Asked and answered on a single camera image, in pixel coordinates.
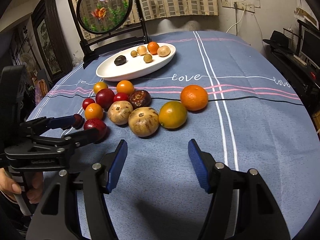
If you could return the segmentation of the person's left hand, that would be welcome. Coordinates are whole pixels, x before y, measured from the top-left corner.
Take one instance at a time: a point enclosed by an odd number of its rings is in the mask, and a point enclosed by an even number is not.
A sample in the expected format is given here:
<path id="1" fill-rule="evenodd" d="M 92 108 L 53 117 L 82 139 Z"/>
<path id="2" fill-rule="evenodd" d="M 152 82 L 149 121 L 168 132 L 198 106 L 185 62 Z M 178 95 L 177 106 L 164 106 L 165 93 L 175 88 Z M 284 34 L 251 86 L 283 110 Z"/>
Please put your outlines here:
<path id="1" fill-rule="evenodd" d="M 1 192 L 6 195 L 12 202 L 16 202 L 15 195 L 21 194 L 22 190 L 13 179 L 7 176 L 5 169 L 1 168 Z M 27 197 L 30 204 L 40 202 L 43 193 L 43 173 L 35 172 L 31 180 L 31 189 L 27 192 Z"/>

